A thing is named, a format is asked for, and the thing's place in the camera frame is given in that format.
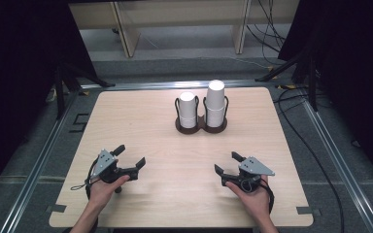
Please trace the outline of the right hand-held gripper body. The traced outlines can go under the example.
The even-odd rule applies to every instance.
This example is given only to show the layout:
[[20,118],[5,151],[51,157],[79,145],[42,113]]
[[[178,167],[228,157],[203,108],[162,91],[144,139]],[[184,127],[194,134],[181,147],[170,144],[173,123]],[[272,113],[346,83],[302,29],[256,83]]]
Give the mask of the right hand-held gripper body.
[[250,193],[262,186],[262,176],[275,175],[271,169],[253,156],[245,157],[243,162],[238,162],[238,170],[237,175],[224,173],[221,177],[221,185],[226,186],[226,182],[232,182],[244,192]]

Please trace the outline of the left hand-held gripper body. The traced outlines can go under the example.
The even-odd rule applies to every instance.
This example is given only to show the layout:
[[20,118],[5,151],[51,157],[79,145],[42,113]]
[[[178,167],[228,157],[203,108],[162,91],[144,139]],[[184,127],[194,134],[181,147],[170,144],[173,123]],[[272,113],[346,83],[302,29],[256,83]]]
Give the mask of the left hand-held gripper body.
[[116,156],[112,156],[110,151],[102,149],[94,161],[94,166],[90,169],[89,178],[98,178],[105,183],[113,183],[118,178],[128,175],[131,181],[138,179],[139,170],[136,165],[132,168],[120,168]]

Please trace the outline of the dark brown double cup holder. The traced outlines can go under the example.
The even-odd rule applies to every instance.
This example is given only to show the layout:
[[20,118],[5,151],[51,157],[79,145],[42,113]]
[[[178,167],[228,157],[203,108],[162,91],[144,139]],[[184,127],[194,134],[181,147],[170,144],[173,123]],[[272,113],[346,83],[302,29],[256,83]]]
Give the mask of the dark brown double cup holder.
[[182,118],[181,118],[181,106],[180,106],[181,99],[176,98],[175,99],[175,109],[176,109],[176,113],[177,113],[177,118],[175,119],[176,129],[180,133],[186,134],[186,135],[194,134],[194,133],[198,132],[199,130],[204,130],[204,131],[206,131],[208,133],[211,133],[211,134],[221,133],[227,127],[226,113],[227,113],[227,110],[228,110],[229,99],[226,96],[224,96],[223,101],[224,101],[224,107],[221,110],[222,111],[221,124],[219,126],[213,127],[209,124],[210,109],[206,105],[207,99],[204,99],[203,104],[204,104],[205,114],[203,116],[196,115],[195,118],[192,120],[193,125],[191,127],[183,127],[182,126]]

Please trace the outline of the white paper cup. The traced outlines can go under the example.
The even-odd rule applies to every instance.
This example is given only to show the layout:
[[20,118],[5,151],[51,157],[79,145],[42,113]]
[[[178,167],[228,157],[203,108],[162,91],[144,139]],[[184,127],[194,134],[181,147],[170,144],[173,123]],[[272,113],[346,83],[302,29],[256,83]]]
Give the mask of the white paper cup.
[[183,92],[179,97],[180,115],[184,118],[195,117],[195,95],[190,91]]

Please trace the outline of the person's left hand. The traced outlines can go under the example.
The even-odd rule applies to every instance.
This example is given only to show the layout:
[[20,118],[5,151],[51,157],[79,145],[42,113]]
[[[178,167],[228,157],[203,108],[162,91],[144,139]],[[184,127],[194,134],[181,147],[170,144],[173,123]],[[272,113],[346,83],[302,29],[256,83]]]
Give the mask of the person's left hand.
[[124,175],[113,183],[105,183],[102,180],[93,183],[90,188],[89,205],[94,207],[96,210],[102,210],[110,201],[115,190],[121,187],[128,180],[129,176]]

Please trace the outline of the person's right hand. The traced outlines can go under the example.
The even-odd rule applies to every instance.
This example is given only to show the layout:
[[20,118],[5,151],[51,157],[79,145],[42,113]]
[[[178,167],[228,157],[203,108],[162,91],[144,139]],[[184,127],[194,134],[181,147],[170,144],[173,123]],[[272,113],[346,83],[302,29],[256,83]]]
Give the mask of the person's right hand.
[[265,188],[258,187],[254,192],[246,193],[232,182],[226,182],[225,184],[238,196],[240,201],[243,203],[244,208],[253,218],[257,226],[261,226],[262,223],[270,218],[270,197]]

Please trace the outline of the tall stack of white cups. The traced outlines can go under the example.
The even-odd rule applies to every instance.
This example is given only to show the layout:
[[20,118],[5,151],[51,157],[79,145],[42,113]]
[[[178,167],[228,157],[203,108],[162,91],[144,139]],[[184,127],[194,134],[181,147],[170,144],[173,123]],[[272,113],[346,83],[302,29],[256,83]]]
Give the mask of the tall stack of white cups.
[[209,82],[206,96],[206,123],[209,127],[220,127],[223,123],[224,103],[224,82],[213,80]]

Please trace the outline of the black tripod stand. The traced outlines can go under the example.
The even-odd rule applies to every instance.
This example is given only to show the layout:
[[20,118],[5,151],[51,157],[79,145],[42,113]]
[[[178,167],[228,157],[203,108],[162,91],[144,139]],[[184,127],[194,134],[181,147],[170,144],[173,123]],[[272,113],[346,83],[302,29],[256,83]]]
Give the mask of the black tripod stand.
[[70,63],[59,63],[54,70],[54,87],[58,119],[61,119],[61,117],[66,113],[63,87],[66,86],[68,90],[72,92],[80,91],[82,88],[78,81],[78,77],[86,78],[93,83],[99,84],[101,87],[114,86],[113,83],[107,83],[99,79],[95,73],[87,72]]
[[267,75],[255,79],[256,82],[269,82],[274,77],[283,73],[290,67],[294,66],[295,71],[292,74],[292,79],[295,83],[301,83],[302,78],[307,78],[308,85],[308,101],[310,106],[316,112],[317,107],[317,75],[316,75],[316,60],[315,50],[311,46],[304,47],[301,52],[280,65],[277,69],[269,72]]

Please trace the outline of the black curtain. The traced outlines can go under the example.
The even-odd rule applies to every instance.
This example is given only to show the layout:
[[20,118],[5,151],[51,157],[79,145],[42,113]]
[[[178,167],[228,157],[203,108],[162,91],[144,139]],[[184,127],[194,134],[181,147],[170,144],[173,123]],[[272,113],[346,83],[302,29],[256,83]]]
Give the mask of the black curtain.
[[373,0],[299,0],[279,58],[319,83],[373,164]]
[[0,174],[43,108],[60,67],[96,76],[69,0],[0,0]]

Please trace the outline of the aluminium floor rail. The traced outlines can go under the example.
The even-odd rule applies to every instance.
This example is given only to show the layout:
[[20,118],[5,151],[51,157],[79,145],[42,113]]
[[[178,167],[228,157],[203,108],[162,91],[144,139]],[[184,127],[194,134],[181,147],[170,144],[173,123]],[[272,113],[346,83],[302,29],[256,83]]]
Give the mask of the aluminium floor rail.
[[[226,87],[258,87],[272,86],[273,82],[256,82],[255,80],[225,80]],[[160,90],[160,89],[194,89],[207,88],[209,81],[159,82],[159,83],[116,83],[114,86],[103,87],[99,84],[82,85],[83,91],[123,91],[123,90]]]
[[66,106],[64,107],[63,112],[56,119],[51,129],[49,137],[46,139],[43,148],[41,149],[34,166],[23,182],[22,189],[17,196],[17,199],[14,205],[11,207],[8,216],[0,230],[0,233],[14,233],[17,229],[17,225],[31,199],[31,196],[35,190],[37,182],[42,174],[44,167],[46,166],[51,152],[53,150],[54,144],[56,143],[61,128],[63,127],[66,117],[69,114],[69,111],[74,104],[76,98],[79,96],[78,91],[72,91],[66,100]]
[[329,157],[334,164],[344,186],[352,198],[357,211],[359,212],[369,233],[373,233],[373,206],[364,193],[357,179],[353,175],[350,167],[345,161],[343,154],[336,146],[332,136],[324,125],[321,116],[316,112],[309,102],[304,103],[304,108],[313,122],[322,142],[327,150]]

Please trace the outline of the beige wooden bench frame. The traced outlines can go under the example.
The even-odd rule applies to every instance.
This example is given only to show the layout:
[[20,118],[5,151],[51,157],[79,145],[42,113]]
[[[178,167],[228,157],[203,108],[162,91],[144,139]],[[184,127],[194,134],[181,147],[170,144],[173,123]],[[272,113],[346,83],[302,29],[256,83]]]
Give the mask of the beige wooden bench frame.
[[80,29],[116,29],[126,56],[148,27],[229,25],[235,52],[243,52],[249,24],[293,22],[300,0],[138,0],[71,3]]

